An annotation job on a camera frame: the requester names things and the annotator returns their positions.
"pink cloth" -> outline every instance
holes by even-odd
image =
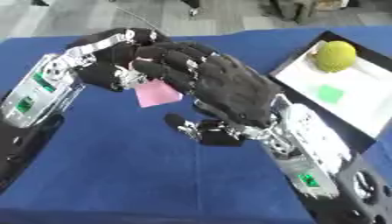
[[[182,94],[161,80],[153,80],[135,87],[139,105],[148,108],[169,102],[179,102]]]

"blue table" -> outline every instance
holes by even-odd
[[[392,27],[332,30],[392,55]],[[245,31],[178,39],[208,44],[266,74],[322,31]],[[0,91],[12,88],[41,55],[59,52],[73,39],[13,38],[3,42]],[[66,112],[66,123],[53,140],[0,196],[0,221],[57,224],[74,218],[76,223],[109,223],[108,219],[116,219],[110,223],[131,223],[124,217],[138,214],[312,223],[257,142],[249,141],[241,148],[205,147],[165,126],[167,112],[201,119],[190,105],[191,99],[185,98],[140,108],[133,90],[116,94],[89,87]],[[392,140],[388,139],[392,139],[392,127],[365,157],[392,183]]]

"wire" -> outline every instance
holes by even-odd
[[[157,31],[161,32],[161,33],[164,34],[165,36],[169,36],[169,35],[168,35],[168,34],[169,34],[168,32],[162,31],[161,29],[157,28],[154,24],[150,23],[146,18],[141,17],[141,16],[138,16],[138,15],[135,14],[134,12],[132,12],[132,11],[130,11],[130,10],[125,10],[125,9],[119,7],[119,6],[116,6],[116,8],[117,8],[118,10],[123,11],[123,12],[127,13],[128,15],[131,15],[132,17],[137,18],[137,19],[139,19],[140,21],[146,23],[149,27],[151,27],[151,28],[154,29],[154,30],[157,30]]]

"yellow ball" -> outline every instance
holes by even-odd
[[[323,45],[315,55],[318,69],[327,73],[337,73],[353,65],[355,48],[345,41],[331,41]]]

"gray floor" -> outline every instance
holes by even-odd
[[[189,18],[187,6],[179,0],[47,0],[51,4],[48,8],[30,6],[30,0],[0,0],[0,39],[81,35],[118,26],[148,27],[124,10],[146,18],[173,36],[299,27],[277,17],[264,17],[260,5],[267,0],[201,1],[201,13]],[[360,8],[321,11],[302,26],[344,25],[392,25],[392,1],[361,0]]]

